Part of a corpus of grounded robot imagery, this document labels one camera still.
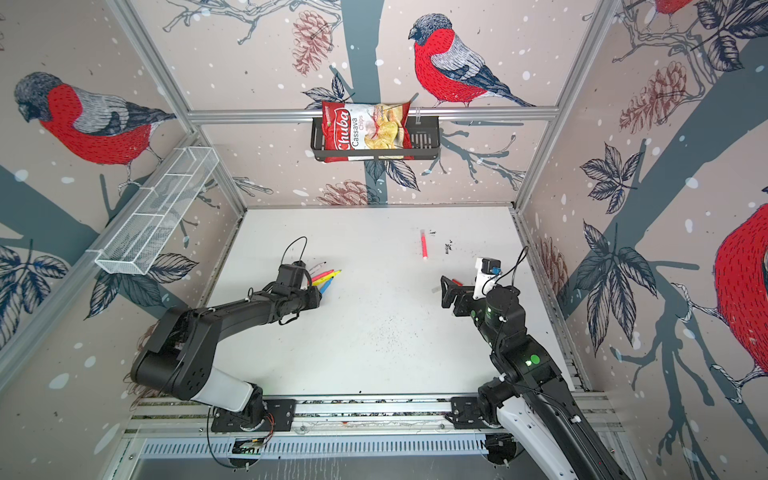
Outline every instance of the pine cone illustration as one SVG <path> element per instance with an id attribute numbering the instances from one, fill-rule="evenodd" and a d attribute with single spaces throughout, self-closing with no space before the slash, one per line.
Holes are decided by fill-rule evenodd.
<path id="1" fill-rule="evenodd" d="M 653 124 L 663 124 L 672 110 L 683 101 L 686 80 L 685 67 L 679 61 L 656 70 L 648 78 L 648 85 L 632 97 L 629 108 L 621 111 L 619 130 L 630 128 L 634 134 L 643 127 L 650 130 Z"/>
<path id="2" fill-rule="evenodd" d="M 552 289 L 558 296 L 558 302 L 563 303 L 564 298 L 562 297 L 565 294 L 565 287 L 568 285 L 568 266 L 565 265 L 565 257 L 552 244 L 552 237 L 549 237 L 549 244 L 546 240 L 538 239 L 538 255 L 544 265 L 544 271 L 547 273 Z"/>
<path id="3" fill-rule="evenodd" d="M 341 184 L 327 184 L 323 196 L 317 201 L 325 205 L 368 205 L 377 202 L 376 195 L 357 180 L 345 180 Z"/>
<path id="4" fill-rule="evenodd" d="M 331 50 L 331 27 L 319 13 L 305 10 L 293 24 L 293 67 L 306 77 L 307 72 L 317 70 L 328 58 Z"/>

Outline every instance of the white table surface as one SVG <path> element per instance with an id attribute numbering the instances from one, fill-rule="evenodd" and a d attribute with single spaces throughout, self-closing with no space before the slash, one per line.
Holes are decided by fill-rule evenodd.
<path id="1" fill-rule="evenodd" d="M 220 342 L 218 369 L 257 383 L 265 395 L 456 394 L 476 392 L 498 375 L 472 320 L 441 308 L 439 286 L 441 275 L 472 284 L 476 257 L 499 259 L 504 271 L 514 265 L 521 241 L 506 207 L 249 210 L 209 306 L 275 280 L 283 251 L 302 235 L 309 238 L 308 267 L 326 261 L 318 271 L 343 272 L 320 308 L 289 325 L 257 326 Z M 287 263 L 302 245 L 288 252 Z M 528 332 L 573 389 L 527 261 L 515 286 Z"/>

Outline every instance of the bird illustration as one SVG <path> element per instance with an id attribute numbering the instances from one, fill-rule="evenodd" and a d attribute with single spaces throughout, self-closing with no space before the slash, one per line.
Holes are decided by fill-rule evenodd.
<path id="1" fill-rule="evenodd" d="M 35 118 L 73 154 L 94 164 L 125 165 L 145 150 L 154 153 L 149 139 L 157 126 L 176 118 L 156 108 L 141 107 L 115 95 L 95 94 L 65 84 L 54 75 L 36 71 L 16 84 L 18 111 L 29 122 Z"/>
<path id="2" fill-rule="evenodd" d="M 683 290 L 691 309 L 701 310 L 723 321 L 741 346 L 755 362 L 752 371 L 741 380 L 735 380 L 722 366 L 712 365 L 733 384 L 736 396 L 733 403 L 742 403 L 741 389 L 762 376 L 768 376 L 768 204 L 764 204 L 744 223 L 728 235 L 715 257 L 714 276 L 717 308 L 698 306 L 690 301 L 685 286 L 673 283 Z"/>
<path id="3" fill-rule="evenodd" d="M 423 15 L 408 35 L 415 41 L 415 70 L 419 83 L 444 101 L 469 102 L 480 97 L 501 97 L 523 107 L 533 107 L 515 97 L 485 65 L 485 60 L 464 45 L 453 31 L 448 17 L 439 13 Z"/>

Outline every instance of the white wire mesh basket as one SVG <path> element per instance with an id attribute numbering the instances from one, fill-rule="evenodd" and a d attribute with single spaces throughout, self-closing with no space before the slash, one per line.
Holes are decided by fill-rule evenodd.
<path id="1" fill-rule="evenodd" d="M 210 147 L 186 147 L 99 253 L 107 273 L 145 275 L 219 163 Z"/>

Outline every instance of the red marker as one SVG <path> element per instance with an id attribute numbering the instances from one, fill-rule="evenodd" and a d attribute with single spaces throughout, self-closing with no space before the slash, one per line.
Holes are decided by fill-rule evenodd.
<path id="1" fill-rule="evenodd" d="M 424 237 L 424 230 L 422 230 L 422 256 L 427 260 L 427 239 Z"/>

